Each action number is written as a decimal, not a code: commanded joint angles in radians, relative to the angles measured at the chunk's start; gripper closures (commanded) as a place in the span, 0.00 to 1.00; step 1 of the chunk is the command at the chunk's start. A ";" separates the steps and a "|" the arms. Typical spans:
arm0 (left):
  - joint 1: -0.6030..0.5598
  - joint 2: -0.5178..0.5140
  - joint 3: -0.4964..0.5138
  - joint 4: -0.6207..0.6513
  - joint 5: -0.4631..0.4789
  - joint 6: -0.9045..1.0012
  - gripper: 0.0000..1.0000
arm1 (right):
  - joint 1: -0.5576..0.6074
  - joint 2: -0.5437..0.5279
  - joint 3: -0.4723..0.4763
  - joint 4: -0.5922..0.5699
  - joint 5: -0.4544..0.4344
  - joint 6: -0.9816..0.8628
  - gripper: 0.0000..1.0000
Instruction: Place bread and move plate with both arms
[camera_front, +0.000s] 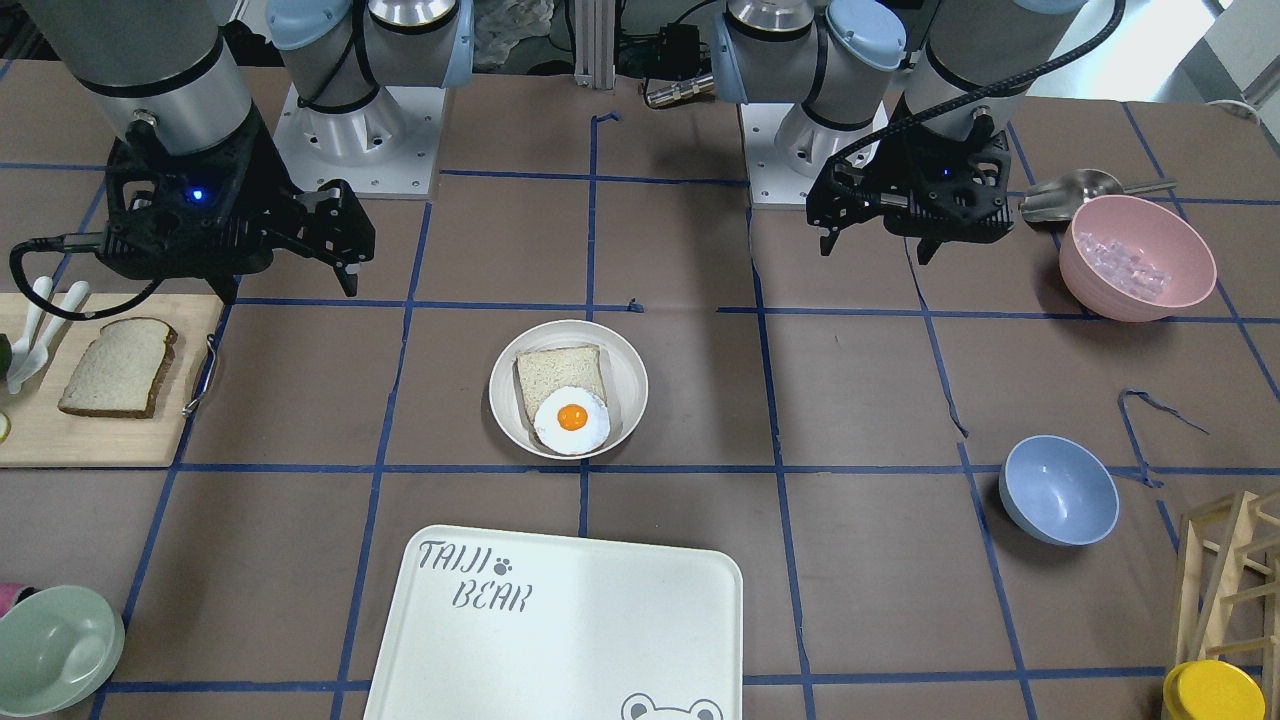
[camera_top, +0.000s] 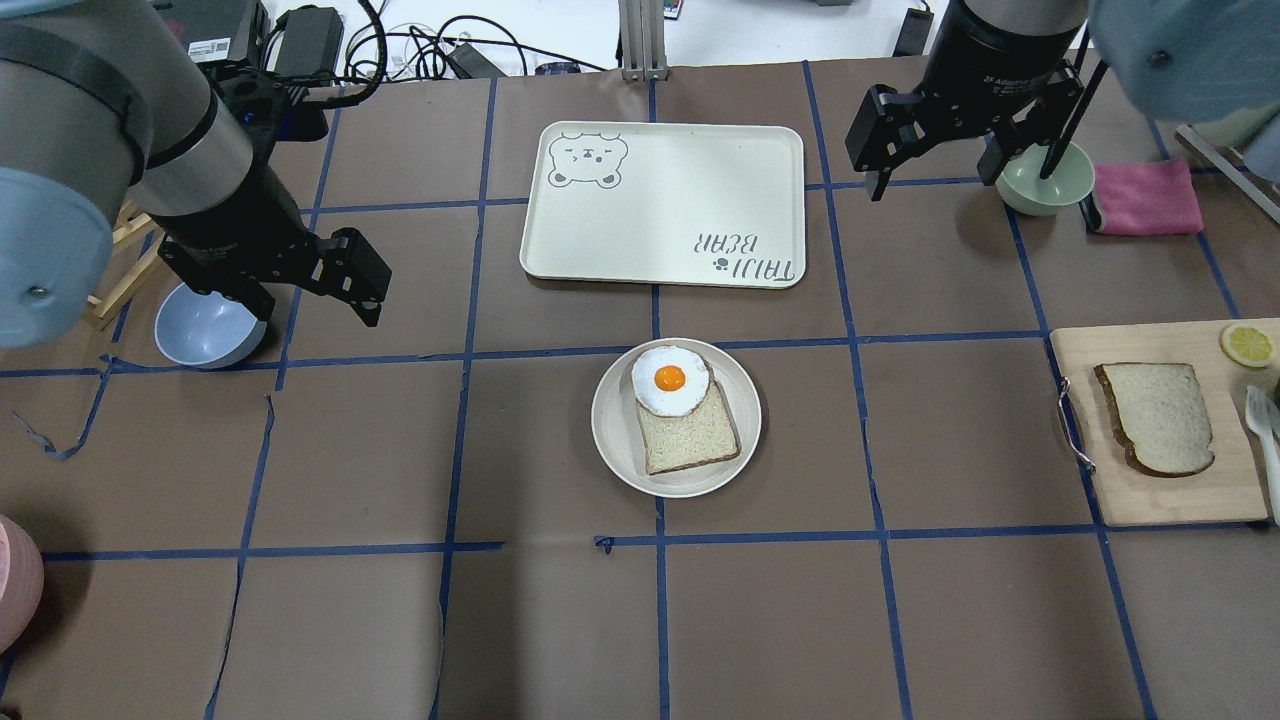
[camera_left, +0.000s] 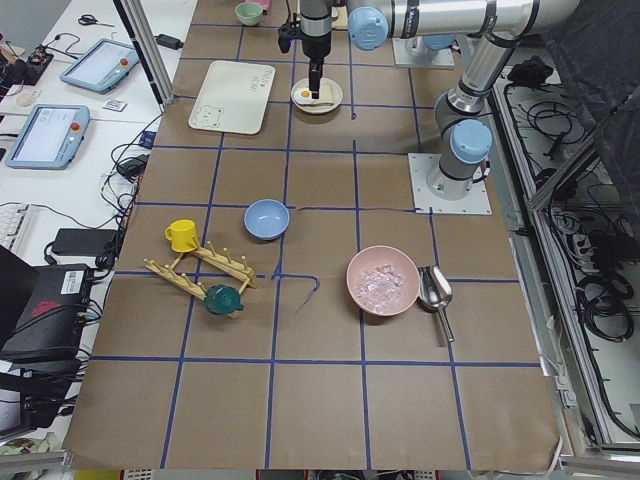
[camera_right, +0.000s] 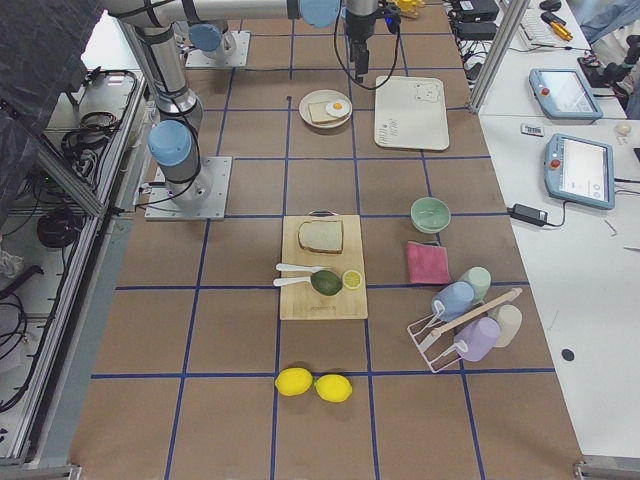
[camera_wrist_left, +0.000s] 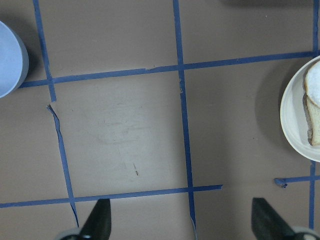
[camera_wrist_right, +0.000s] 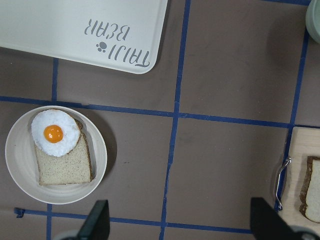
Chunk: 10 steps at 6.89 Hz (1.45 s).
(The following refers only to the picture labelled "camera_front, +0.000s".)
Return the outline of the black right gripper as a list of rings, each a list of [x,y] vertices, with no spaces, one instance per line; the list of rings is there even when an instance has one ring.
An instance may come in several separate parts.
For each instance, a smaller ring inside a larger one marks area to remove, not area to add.
[[[346,297],[358,295],[360,264],[376,231],[351,186],[297,187],[260,111],[221,142],[174,155],[157,124],[136,119],[110,151],[102,261],[132,281],[195,278],[225,304],[236,278],[266,270],[278,250],[329,265]]]

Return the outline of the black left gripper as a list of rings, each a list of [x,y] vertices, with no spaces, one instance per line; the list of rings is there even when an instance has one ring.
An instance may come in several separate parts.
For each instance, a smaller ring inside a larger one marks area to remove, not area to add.
[[[868,136],[820,168],[806,222],[828,258],[842,231],[879,218],[890,233],[918,240],[916,264],[927,266],[945,242],[993,243],[1011,231],[1010,164],[1009,136],[992,126],[959,141],[923,126]]]

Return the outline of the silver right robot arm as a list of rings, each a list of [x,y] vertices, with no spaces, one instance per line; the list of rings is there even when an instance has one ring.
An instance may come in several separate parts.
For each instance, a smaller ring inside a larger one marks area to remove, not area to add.
[[[474,67],[471,1],[270,1],[265,18],[291,73],[301,138],[330,170],[293,182],[205,1],[27,1],[24,9],[116,138],[105,168],[108,222],[99,233],[15,245],[18,291],[73,322],[114,316],[164,281],[209,283],[233,304],[238,278],[279,250],[334,270],[348,297],[376,232],[342,176],[384,163],[412,128],[396,86],[453,88]],[[133,299],[83,313],[36,290],[26,256],[87,252],[131,281]]]

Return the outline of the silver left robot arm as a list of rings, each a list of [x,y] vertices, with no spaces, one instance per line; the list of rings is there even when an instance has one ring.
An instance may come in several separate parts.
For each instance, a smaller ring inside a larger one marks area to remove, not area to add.
[[[785,104],[778,142],[812,181],[806,223],[829,255],[850,225],[881,219],[927,264],[946,243],[993,243],[1014,224],[1006,126],[1056,54],[1079,1],[938,1],[920,58],[883,127],[908,58],[902,18],[879,1],[728,1],[716,19],[716,92]]]

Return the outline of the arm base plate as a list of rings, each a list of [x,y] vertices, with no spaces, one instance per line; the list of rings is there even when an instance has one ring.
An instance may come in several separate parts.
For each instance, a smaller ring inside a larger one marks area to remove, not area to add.
[[[305,191],[340,178],[361,199],[428,200],[449,99],[445,88],[389,87],[365,108],[326,114],[301,108],[289,87],[273,138]]]
[[[799,104],[742,104],[739,115],[750,204],[765,210],[803,210],[827,159],[888,124],[883,102],[852,131],[820,126]]]

